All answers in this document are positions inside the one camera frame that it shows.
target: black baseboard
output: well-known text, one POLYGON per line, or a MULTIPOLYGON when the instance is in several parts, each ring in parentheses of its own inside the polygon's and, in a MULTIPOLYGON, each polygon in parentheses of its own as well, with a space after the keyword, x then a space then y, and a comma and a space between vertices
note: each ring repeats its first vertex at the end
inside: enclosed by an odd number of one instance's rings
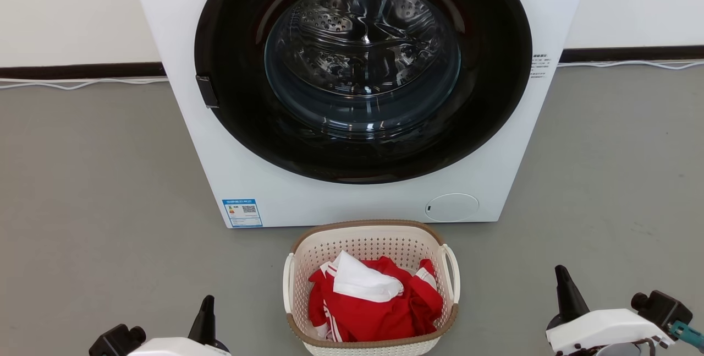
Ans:
MULTIPOLYGON (((695 60, 704 58, 704 45, 682 47, 584 48, 563 50, 561 63, 625 60, 695 60)), ((53 65, 0 68, 0 78, 68 80, 73 78, 150 78, 166 76, 160 62, 53 65)))
POLYGON ((151 78, 166 76, 161 62, 51 65, 0 68, 0 78, 71 80, 73 78, 151 78))
POLYGON ((698 60, 704 58, 704 45, 681 47, 582 48, 563 50, 560 63, 626 60, 698 60))

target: front-load washing machine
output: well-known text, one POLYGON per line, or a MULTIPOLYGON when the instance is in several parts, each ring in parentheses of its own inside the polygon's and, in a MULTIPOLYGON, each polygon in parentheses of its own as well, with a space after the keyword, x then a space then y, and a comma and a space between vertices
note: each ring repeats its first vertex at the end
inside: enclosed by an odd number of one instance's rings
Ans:
POLYGON ((230 228, 496 221, 579 0, 141 0, 230 228))

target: blue label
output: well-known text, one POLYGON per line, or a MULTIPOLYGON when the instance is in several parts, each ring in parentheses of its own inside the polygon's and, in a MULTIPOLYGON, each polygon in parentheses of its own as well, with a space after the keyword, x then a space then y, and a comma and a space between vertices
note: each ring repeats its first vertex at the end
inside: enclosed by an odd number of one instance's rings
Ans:
POLYGON ((262 226, 256 200, 222 200, 224 212, 231 228, 256 228, 262 226))

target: washing machine door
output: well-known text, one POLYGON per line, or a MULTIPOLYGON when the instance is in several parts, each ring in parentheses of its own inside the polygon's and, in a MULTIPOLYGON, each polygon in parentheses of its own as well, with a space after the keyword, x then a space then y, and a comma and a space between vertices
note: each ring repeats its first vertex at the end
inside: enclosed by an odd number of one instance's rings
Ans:
POLYGON ((208 0, 205 104, 291 172, 390 183, 477 150, 520 101, 531 33, 519 0, 208 0))

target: white robot part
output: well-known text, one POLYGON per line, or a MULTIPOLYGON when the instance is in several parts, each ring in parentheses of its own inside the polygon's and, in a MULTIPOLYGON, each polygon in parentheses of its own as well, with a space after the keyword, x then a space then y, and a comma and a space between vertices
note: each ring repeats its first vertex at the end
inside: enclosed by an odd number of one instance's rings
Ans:
POLYGON ((178 337, 153 338, 129 356, 230 356, 230 354, 222 349, 178 337))
POLYGON ((629 309, 591 311, 545 334, 556 354, 571 354, 579 349, 616 343, 634 343, 646 338, 666 346, 674 345, 674 341, 658 326, 629 309))

